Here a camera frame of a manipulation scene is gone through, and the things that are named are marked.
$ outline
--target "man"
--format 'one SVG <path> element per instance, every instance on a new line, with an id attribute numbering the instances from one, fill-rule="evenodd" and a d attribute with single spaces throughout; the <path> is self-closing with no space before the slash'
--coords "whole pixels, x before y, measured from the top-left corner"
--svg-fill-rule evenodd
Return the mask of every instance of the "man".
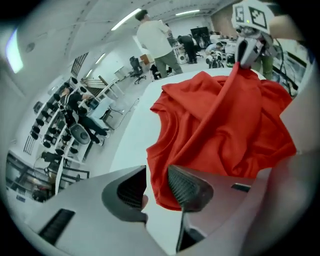
<path id="1" fill-rule="evenodd" d="M 179 35 L 178 42 L 184 46 L 186 54 L 189 57 L 189 64 L 196 64 L 197 55 L 195 51 L 195 44 L 192 38 L 188 35 Z"/>
<path id="2" fill-rule="evenodd" d="M 80 114 L 81 110 L 79 108 L 79 102 L 83 100 L 90 99 L 91 96 L 88 94 L 81 95 L 80 93 L 73 93 L 70 94 L 69 88 L 65 88 L 61 94 L 60 102 L 63 105 L 68 105 L 73 111 L 75 111 L 77 114 Z M 72 117 L 72 112 L 70 110 L 67 110 L 68 117 L 70 118 L 69 125 L 71 123 L 74 123 L 76 120 Z M 110 130 L 109 129 L 102 129 L 100 126 L 98 126 L 91 118 L 83 115 L 79 115 L 79 121 L 78 124 L 82 125 L 85 130 L 88 132 L 91 140 L 93 140 L 96 144 L 99 144 L 102 146 L 105 142 L 104 139 L 98 139 L 96 135 L 94 135 L 91 130 L 94 130 L 97 134 L 101 136 L 105 136 L 107 138 L 110 137 Z"/>
<path id="3" fill-rule="evenodd" d="M 273 38 L 303 40 L 303 36 L 289 15 L 274 17 L 269 23 L 270 34 Z M 272 56 L 259 56 L 252 65 L 252 69 L 260 72 L 262 66 L 263 76 L 273 78 L 274 58 Z"/>
<path id="4" fill-rule="evenodd" d="M 210 41 L 211 41 L 212 44 L 218 43 L 218 42 L 219 42 L 219 38 L 220 38 L 219 35 L 217 35 L 217 34 L 216 34 L 215 32 L 213 32 L 213 31 L 210 31 Z"/>
<path id="5" fill-rule="evenodd" d="M 150 20 L 147 10 L 141 10 L 135 18 L 141 22 L 136 36 L 142 47 L 150 51 L 161 77 L 168 76 L 167 65 L 176 74 L 183 73 L 166 36 L 167 33 L 171 33 L 170 28 L 161 21 Z"/>
<path id="6" fill-rule="evenodd" d="M 206 55 L 211 55 L 211 51 L 222 51 L 223 44 L 221 42 L 210 44 L 206 49 Z"/>
<path id="7" fill-rule="evenodd" d="M 150 67 L 150 70 L 152 71 L 152 75 L 154 77 L 154 80 L 158 80 L 159 78 L 161 78 L 161 74 L 160 72 L 158 71 L 157 69 L 157 66 L 155 64 L 153 64 L 151 67 Z"/>
<path id="8" fill-rule="evenodd" d="M 194 46 L 195 46 L 195 47 L 198 46 L 198 45 L 197 45 L 197 41 L 196 41 L 196 39 L 194 39 L 194 37 L 192 36 L 192 34 L 188 34 L 188 36 L 192 38 L 192 41 L 193 41 Z"/>

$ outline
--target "white table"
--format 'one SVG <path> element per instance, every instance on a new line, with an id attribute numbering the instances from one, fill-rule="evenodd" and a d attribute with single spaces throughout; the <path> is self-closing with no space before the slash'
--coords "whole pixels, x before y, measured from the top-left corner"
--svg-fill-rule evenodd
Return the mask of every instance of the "white table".
<path id="1" fill-rule="evenodd" d="M 123 79 L 126 78 L 127 73 L 123 70 L 125 66 L 120 67 L 116 72 L 114 72 L 115 76 L 122 81 Z"/>
<path id="2" fill-rule="evenodd" d="M 205 72 L 211 76 L 228 76 L 231 70 L 231 68 L 212 68 L 206 69 Z M 145 194 L 148 196 L 149 201 L 143 210 L 148 215 L 146 228 L 168 255 L 176 254 L 182 213 L 167 210 L 157 205 L 152 191 L 146 149 L 157 142 L 161 122 L 159 116 L 153 113 L 150 108 L 159 98 L 162 92 L 161 86 L 191 79 L 197 73 L 199 71 L 156 80 L 146 88 L 124 132 L 110 168 L 111 172 L 115 172 L 134 166 L 147 166 Z M 264 79 L 259 73 L 258 76 L 260 79 Z"/>

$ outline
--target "red shirt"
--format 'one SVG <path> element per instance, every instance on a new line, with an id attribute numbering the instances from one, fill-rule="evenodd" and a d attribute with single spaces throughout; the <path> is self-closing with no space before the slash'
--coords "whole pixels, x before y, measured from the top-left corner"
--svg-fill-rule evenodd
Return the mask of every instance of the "red shirt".
<path id="1" fill-rule="evenodd" d="M 296 153 L 279 117 L 290 95 L 239 63 L 229 76 L 200 72 L 162 90 L 151 108 L 160 117 L 161 131 L 147 149 L 147 161 L 156 202 L 164 208 L 181 209 L 168 185 L 169 165 L 255 178 Z"/>

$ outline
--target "khaki pants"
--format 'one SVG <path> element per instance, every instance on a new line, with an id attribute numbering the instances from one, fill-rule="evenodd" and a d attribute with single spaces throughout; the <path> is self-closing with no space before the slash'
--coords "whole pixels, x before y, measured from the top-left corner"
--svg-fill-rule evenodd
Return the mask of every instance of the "khaki pants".
<path id="1" fill-rule="evenodd" d="M 178 63 L 178 60 L 175 56 L 174 51 L 169 52 L 167 55 L 164 55 L 160 58 L 155 58 L 155 65 L 159 70 L 161 77 L 166 78 L 167 74 L 167 65 L 171 67 L 176 74 L 182 74 L 183 71 Z"/>
<path id="2" fill-rule="evenodd" d="M 272 56 L 259 56 L 252 65 L 252 69 L 259 72 L 261 70 L 262 64 L 262 74 L 263 76 L 271 80 L 272 79 L 272 70 L 274 68 L 274 57 Z"/>

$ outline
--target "ceiling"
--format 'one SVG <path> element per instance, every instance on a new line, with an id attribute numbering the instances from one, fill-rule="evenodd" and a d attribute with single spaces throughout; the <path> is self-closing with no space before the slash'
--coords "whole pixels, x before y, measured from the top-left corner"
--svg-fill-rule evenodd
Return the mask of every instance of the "ceiling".
<path id="1" fill-rule="evenodd" d="M 133 34 L 139 22 L 133 18 L 116 31 L 111 28 L 137 8 L 147 9 L 152 19 L 172 22 L 176 13 L 200 9 L 191 16 L 210 15 L 233 0 L 47 0 L 21 26 L 23 47 L 41 41 L 55 41 L 58 54 L 68 58 L 87 52 L 92 46 Z"/>
<path id="2" fill-rule="evenodd" d="M 133 35 L 139 22 L 132 17 L 117 30 L 121 19 L 137 8 L 165 23 L 192 16 L 209 16 L 234 0 L 47 0 L 19 25 L 17 40 L 23 69 L 14 81 L 22 92 L 30 85 L 49 84 L 76 57 L 96 47 L 113 48 Z M 196 14 L 176 13 L 200 9 Z"/>

